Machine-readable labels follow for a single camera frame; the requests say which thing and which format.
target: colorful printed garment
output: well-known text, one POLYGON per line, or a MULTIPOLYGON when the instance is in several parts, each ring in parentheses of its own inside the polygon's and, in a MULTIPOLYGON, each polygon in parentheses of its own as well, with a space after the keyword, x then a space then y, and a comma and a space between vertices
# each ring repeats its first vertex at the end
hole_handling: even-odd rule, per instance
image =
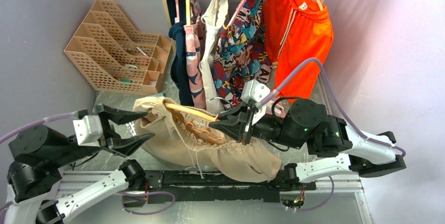
POLYGON ((272 62, 264 48, 263 0, 247 0, 218 42, 213 80, 219 97, 233 107, 240 102, 245 80, 269 81, 272 62))
POLYGON ((206 95, 198 64, 204 51, 206 28, 201 22, 202 11, 198 0, 190 0, 190 12, 191 25, 184 26, 188 82, 195 107, 205 109, 206 95))

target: beige garment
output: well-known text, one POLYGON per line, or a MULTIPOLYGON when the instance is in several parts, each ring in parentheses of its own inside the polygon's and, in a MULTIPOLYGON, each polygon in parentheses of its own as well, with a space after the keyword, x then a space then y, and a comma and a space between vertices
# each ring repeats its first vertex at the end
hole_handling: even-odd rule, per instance
MULTIPOLYGON (((237 143, 226 134, 209 128, 207 120, 184 112, 172 113, 164 102, 175 103, 165 97, 146 97, 134 103, 134 111, 149 113, 135 122, 136 133, 156 134, 142 145, 144 150, 178 165, 198 163, 216 167, 227 177, 241 182, 259 183, 275 178, 282 161, 257 138, 252 138, 248 145, 237 143), (190 123, 195 125, 196 131, 189 131, 190 123)), ((188 108, 212 115, 205 110, 188 108)))

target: clothing label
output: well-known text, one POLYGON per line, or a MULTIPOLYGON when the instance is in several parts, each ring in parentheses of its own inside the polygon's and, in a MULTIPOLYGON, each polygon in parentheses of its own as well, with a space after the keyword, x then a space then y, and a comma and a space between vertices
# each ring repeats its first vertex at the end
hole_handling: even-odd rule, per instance
POLYGON ((306 2, 304 2, 302 5, 300 5, 298 8, 302 9, 302 10, 306 10, 308 8, 308 4, 306 4, 306 2))

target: navy garment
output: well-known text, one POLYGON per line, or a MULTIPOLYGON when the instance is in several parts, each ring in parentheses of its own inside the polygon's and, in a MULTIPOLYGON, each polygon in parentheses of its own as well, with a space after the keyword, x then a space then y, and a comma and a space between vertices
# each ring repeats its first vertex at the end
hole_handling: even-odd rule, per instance
POLYGON ((179 101, 184 106, 195 106, 190 92, 190 85, 188 84, 187 74, 187 58, 185 52, 185 22, 174 24, 168 36, 176 41, 176 56, 173 60, 172 68, 170 69, 170 76, 179 88, 179 101))
MULTIPOLYGON (((185 0, 178 0, 179 3, 179 21, 185 21, 185 0)), ((170 16, 170 23, 175 24, 176 17, 176 2, 175 0, 167 0, 168 15, 170 16)))

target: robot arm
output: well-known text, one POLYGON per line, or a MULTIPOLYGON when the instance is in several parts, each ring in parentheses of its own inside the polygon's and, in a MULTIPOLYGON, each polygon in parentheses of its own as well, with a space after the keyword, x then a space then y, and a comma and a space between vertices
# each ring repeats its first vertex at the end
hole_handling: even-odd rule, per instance
MULTIPOLYGON (((284 119, 265 115, 265 106, 258 108, 257 104, 269 92, 256 80, 247 82, 241 96, 243 103, 209 126, 244 144, 251 137, 297 149, 306 144, 309 154, 324 159, 285 166, 291 179, 301 184, 337 174, 378 177, 406 168, 403 157, 393 148, 367 141, 343 119, 328 115, 324 105, 309 99, 298 98, 284 119)), ((363 133, 384 143, 396 143, 392 132, 363 133)))
POLYGON ((20 132, 10 142, 14 162, 9 167, 7 224, 63 223, 91 205, 127 188, 139 188, 145 173, 136 161, 126 161, 112 175, 64 201, 42 201, 61 179, 58 168, 105 150, 127 157, 154 134, 121 139, 109 121, 125 124, 146 115, 143 112, 117 110, 103 104, 93 114, 78 113, 74 120, 76 134, 65 137, 45 125, 20 132))

